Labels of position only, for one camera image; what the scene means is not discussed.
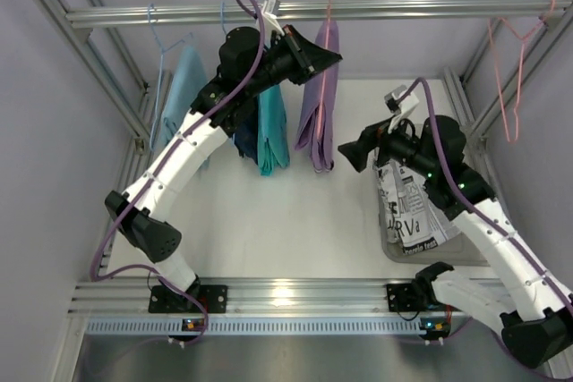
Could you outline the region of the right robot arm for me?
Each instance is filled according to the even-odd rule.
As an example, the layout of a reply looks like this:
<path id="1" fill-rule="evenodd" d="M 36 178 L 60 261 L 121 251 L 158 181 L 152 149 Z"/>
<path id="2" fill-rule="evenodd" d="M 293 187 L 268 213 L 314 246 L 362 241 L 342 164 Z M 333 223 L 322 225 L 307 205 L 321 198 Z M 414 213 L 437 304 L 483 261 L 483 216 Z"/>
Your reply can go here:
<path id="1" fill-rule="evenodd" d="M 420 134 L 409 120 L 365 127 L 359 138 L 338 146 L 357 172 L 371 152 L 384 165 L 397 161 L 421 175 L 429 201 L 485 257 L 508 299 L 436 262 L 412 285 L 423 307 L 450 305 L 498 335 L 523 366 L 536 369 L 572 345 L 572 291 L 559 281 L 513 227 L 492 187 L 464 161 L 466 137 L 456 120 L 437 115 Z"/>

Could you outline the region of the purple trousers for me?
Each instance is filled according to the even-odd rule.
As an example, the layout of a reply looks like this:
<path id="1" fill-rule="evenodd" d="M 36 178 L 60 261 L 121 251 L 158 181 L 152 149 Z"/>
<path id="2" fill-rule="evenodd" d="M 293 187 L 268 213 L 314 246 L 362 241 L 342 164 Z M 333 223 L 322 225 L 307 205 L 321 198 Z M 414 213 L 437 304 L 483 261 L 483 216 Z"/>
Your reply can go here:
<path id="1" fill-rule="evenodd" d="M 333 169 L 333 113 L 340 60 L 304 84 L 295 150 L 305 150 L 316 173 Z"/>

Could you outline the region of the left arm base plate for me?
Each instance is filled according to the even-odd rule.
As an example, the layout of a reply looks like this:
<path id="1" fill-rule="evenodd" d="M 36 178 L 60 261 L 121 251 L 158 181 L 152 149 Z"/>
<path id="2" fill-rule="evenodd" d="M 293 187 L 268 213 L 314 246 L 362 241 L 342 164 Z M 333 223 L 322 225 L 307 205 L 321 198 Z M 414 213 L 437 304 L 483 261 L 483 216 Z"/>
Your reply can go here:
<path id="1" fill-rule="evenodd" d="M 193 293 L 193 297 L 208 313 L 223 314 L 227 311 L 226 285 L 201 285 Z M 200 313 L 201 311 L 191 301 L 159 284 L 150 290 L 148 312 L 151 314 L 168 314 Z"/>

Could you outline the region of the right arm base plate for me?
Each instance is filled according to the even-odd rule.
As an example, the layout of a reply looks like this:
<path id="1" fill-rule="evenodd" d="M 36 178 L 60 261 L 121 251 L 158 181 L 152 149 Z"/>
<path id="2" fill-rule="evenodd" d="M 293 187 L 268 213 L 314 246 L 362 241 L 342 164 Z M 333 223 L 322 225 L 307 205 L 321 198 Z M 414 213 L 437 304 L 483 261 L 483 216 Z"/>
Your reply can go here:
<path id="1" fill-rule="evenodd" d="M 434 306 L 429 291 L 415 282 L 387 284 L 386 293 L 389 310 L 396 313 L 424 311 Z"/>

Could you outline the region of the pink wire hanger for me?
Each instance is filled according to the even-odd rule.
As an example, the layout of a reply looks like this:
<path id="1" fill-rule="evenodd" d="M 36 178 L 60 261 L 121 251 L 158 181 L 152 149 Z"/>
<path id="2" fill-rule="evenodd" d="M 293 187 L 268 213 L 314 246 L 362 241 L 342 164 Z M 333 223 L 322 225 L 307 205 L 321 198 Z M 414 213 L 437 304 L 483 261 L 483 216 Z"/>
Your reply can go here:
<path id="1" fill-rule="evenodd" d="M 487 21 L 487 37 L 488 37 L 488 44 L 489 48 L 492 52 L 492 60 L 493 60 L 493 70 L 494 70 L 494 77 L 495 83 L 497 88 L 497 95 L 500 105 L 500 115 L 503 124 L 503 130 L 505 133 L 506 142 L 509 144 L 514 144 L 518 141 L 519 138 L 519 105 L 521 100 L 521 93 L 522 93 L 522 84 L 524 81 L 523 74 L 524 74 L 524 63 L 525 63 L 525 55 L 526 55 L 526 48 L 529 45 L 530 41 L 532 40 L 533 36 L 535 36 L 542 27 L 547 24 L 547 21 L 552 17 L 555 9 L 556 9 L 556 0 L 550 0 L 550 6 L 546 12 L 544 12 L 538 19 L 537 23 L 526 33 L 520 34 L 516 31 L 513 25 L 510 23 L 509 19 L 506 17 L 497 17 L 496 20 L 498 23 L 509 30 L 509 32 L 513 35 L 513 37 L 519 41 L 519 56 L 517 62 L 517 83 L 516 83 L 516 102 L 514 107 L 512 108 L 512 114 L 514 117 L 514 131 L 511 132 L 509 128 L 509 120 L 507 115 L 506 105 L 507 102 L 505 101 L 505 92 L 501 85 L 500 79 L 500 62 L 499 62 L 499 55 L 498 50 L 496 47 L 496 43 L 494 42 L 493 36 L 493 28 L 492 28 L 492 20 L 489 19 Z"/>

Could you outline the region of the newspaper print trousers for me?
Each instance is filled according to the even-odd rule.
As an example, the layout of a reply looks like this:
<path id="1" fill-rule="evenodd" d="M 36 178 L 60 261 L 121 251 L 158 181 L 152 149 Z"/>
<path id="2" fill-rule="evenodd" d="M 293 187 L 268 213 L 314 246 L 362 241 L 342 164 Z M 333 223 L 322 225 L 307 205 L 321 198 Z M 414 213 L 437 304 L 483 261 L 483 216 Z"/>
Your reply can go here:
<path id="1" fill-rule="evenodd" d="M 458 237 L 460 230 L 430 202 L 424 178 L 391 160 L 375 166 L 381 203 L 382 231 L 404 256 L 415 255 Z"/>

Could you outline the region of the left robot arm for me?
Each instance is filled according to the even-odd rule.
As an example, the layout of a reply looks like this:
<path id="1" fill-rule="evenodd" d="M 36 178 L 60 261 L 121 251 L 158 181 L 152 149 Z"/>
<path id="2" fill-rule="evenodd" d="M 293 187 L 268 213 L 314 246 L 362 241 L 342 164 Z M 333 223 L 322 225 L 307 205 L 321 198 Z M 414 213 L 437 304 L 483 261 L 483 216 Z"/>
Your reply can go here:
<path id="1" fill-rule="evenodd" d="M 197 296 L 201 281 L 184 258 L 181 233 L 167 221 L 180 192 L 257 111 L 261 93 L 282 81 L 305 84 L 342 56 L 286 25 L 270 38 L 254 27 L 235 28 L 218 58 L 215 77 L 199 91 L 150 168 L 125 191 L 112 191 L 105 199 L 114 230 L 146 257 L 163 285 L 186 300 Z"/>

